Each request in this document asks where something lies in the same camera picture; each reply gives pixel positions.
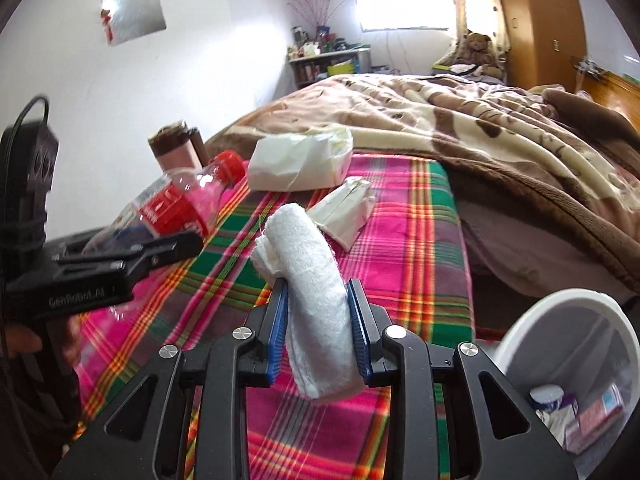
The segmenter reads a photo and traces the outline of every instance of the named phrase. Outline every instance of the window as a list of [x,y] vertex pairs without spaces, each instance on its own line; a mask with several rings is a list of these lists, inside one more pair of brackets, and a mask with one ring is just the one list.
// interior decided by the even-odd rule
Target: window
[[492,0],[466,0],[466,26],[492,37],[498,30],[498,13]]
[[455,28],[453,0],[356,0],[362,30]]

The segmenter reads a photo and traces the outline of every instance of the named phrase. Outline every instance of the decorative branch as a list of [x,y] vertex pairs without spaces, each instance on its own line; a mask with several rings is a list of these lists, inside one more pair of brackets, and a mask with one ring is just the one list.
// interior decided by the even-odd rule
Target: decorative branch
[[329,10],[331,9],[332,0],[296,0],[293,3],[289,3],[289,7],[295,10],[296,14],[313,28],[318,28],[326,26],[329,18],[346,1],[341,1],[331,12]]

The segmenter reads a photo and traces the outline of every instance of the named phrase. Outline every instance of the pink plaid blanket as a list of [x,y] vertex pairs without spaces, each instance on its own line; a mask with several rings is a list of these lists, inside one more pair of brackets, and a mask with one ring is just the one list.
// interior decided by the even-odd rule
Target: pink plaid blanket
[[[470,279],[444,170],[423,158],[356,155],[349,175],[370,180],[379,202],[349,253],[334,245],[343,278],[360,278],[372,303],[384,306],[394,322],[425,340],[446,346],[469,340]],[[309,207],[328,191],[249,192],[241,182],[226,197],[218,230],[205,251],[169,275],[139,284],[136,293],[145,299],[135,315],[124,321],[107,310],[86,316],[77,370],[83,423],[163,344],[209,344],[242,325],[247,311],[264,304],[270,293],[248,259],[264,219],[283,203]],[[252,478],[381,479],[389,397],[389,389],[380,388],[314,405],[297,394],[285,355],[274,387],[247,391]],[[440,439],[446,442],[442,410],[438,414]],[[189,475],[197,423],[195,408]],[[441,462],[447,478],[446,445]]]

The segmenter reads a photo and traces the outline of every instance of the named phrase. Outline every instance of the wooden wardrobe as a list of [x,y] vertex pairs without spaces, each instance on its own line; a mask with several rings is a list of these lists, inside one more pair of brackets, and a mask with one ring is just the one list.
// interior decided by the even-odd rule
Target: wooden wardrobe
[[575,90],[572,57],[587,53],[578,0],[501,0],[511,50],[508,83],[524,89],[561,84]]

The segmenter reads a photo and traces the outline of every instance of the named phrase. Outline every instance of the silver poster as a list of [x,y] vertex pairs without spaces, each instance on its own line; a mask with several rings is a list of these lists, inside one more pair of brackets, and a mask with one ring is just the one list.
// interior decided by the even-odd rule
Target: silver poster
[[166,30],[160,0],[102,0],[100,16],[111,45]]

